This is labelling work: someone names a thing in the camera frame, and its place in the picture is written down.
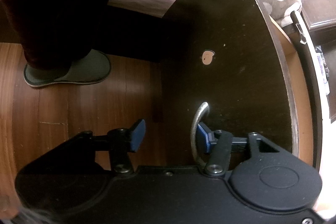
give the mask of wooden floor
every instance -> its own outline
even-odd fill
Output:
[[[165,165],[159,65],[119,56],[110,60],[112,73],[102,83],[35,89],[23,79],[21,45],[0,43],[0,218],[15,213],[17,171],[83,130],[102,135],[144,118],[146,136],[132,163]],[[106,169],[107,156],[97,154]],[[12,210],[6,209],[8,202]]]

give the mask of curved silver handle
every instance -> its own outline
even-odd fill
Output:
[[[201,168],[204,168],[206,163],[204,162],[204,160],[201,159],[201,157],[197,153],[196,130],[204,114],[208,113],[209,111],[210,111],[209,104],[207,102],[202,103],[201,106],[196,111],[196,114],[194,116],[194,119],[191,125],[191,130],[190,130],[191,151],[192,151],[194,160]]]

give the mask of slipper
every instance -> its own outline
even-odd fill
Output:
[[[70,83],[79,85],[95,84],[103,81],[111,72],[109,58],[102,52],[91,50],[84,58],[73,61],[69,71],[62,77],[53,80],[44,80],[34,77],[24,68],[26,83],[34,88],[57,83]]]

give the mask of person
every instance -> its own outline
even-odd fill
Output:
[[[108,0],[0,1],[20,37],[28,85],[93,84],[108,76],[108,57],[91,49]]]

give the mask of foot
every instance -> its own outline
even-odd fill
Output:
[[[56,83],[88,85],[103,81],[110,72],[108,57],[102,52],[91,50],[84,58],[72,62],[70,68],[39,70],[26,65],[24,78],[28,85],[35,88]]]

